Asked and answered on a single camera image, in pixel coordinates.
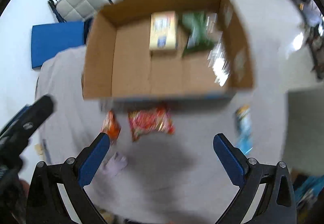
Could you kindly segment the light blue long packet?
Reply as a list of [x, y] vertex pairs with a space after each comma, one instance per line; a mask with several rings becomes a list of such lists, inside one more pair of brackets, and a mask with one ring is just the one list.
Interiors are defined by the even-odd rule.
[[237, 147], [244, 155], [247, 155], [253, 148], [250, 106], [245, 104], [238, 108], [235, 112], [235, 117], [238, 133]]

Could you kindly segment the orange snack packet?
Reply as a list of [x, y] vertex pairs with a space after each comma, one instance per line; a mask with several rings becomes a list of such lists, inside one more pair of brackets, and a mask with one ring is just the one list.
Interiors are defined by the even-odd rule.
[[106, 118], [102, 124], [101, 132], [106, 133], [109, 136], [110, 142], [112, 144], [116, 143], [121, 127], [115, 117], [115, 114], [112, 110], [108, 111]]

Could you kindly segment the red snack bag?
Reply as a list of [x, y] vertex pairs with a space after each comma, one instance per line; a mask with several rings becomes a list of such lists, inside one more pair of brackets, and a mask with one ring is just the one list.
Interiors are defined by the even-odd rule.
[[159, 106], [153, 109], [136, 110], [128, 113], [132, 141], [136, 142], [142, 135], [151, 132], [174, 134], [175, 127], [169, 109]]

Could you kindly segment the grey chair at right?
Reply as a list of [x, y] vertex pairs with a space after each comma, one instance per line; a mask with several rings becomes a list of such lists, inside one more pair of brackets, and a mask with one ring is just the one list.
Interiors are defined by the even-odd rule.
[[323, 87], [289, 91], [283, 161], [307, 175], [323, 175]]

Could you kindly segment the blue foam mat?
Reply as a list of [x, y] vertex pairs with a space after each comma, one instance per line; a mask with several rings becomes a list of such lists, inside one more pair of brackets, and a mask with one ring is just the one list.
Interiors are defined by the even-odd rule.
[[40, 68], [61, 51], [85, 44], [82, 21], [34, 25], [31, 32], [31, 67]]

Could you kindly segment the grey table cloth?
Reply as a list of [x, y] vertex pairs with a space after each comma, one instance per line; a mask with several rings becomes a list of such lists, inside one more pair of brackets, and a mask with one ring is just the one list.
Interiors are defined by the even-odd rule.
[[[85, 48], [68, 49], [45, 62], [37, 95], [51, 94], [54, 114], [39, 134], [47, 162], [60, 164], [88, 146], [100, 132], [105, 113], [99, 101], [82, 97]], [[256, 53], [257, 85], [230, 102], [218, 99], [171, 104], [175, 133], [150, 133], [131, 139], [127, 110], [114, 108], [121, 132], [109, 154], [120, 152], [128, 165], [116, 176], [97, 171], [86, 192], [96, 206], [145, 223], [214, 223], [237, 192], [213, 150], [213, 138], [223, 133], [237, 140], [235, 111], [249, 104], [252, 118], [251, 156], [275, 164], [281, 158], [286, 123], [285, 96], [279, 85], [277, 58]]]

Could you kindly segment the left white padded chair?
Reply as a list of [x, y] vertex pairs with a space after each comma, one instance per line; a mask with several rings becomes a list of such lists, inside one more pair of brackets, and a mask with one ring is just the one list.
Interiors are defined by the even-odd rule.
[[68, 21], [85, 21], [94, 17], [112, 0], [48, 0], [48, 5], [60, 23]]

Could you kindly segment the clear plastic packet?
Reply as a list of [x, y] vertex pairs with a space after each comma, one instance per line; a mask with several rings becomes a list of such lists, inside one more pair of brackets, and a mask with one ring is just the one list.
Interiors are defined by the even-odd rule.
[[223, 87], [230, 76], [230, 63], [227, 60], [227, 53], [223, 41], [223, 31], [217, 23], [217, 14], [207, 14], [207, 35], [214, 44], [209, 52], [208, 67], [215, 75], [215, 82]]

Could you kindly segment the yellow tissue pack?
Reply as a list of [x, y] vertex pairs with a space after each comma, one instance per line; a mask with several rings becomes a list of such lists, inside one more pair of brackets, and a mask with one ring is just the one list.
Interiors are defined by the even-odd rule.
[[171, 52], [177, 49], [177, 14], [175, 11], [153, 13], [150, 17], [149, 50]]

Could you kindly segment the cardboard box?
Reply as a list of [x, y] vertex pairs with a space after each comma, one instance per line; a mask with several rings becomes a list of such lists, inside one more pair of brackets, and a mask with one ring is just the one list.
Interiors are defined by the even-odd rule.
[[123, 0], [93, 20], [86, 99], [219, 96], [253, 85], [249, 42], [231, 0]]

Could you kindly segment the green snack bag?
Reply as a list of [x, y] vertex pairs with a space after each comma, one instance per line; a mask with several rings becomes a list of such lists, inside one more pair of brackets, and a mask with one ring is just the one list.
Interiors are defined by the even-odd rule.
[[215, 42], [208, 37], [207, 14], [205, 11], [183, 13], [180, 25], [188, 32], [188, 41], [182, 56], [185, 57], [195, 52], [211, 50]]

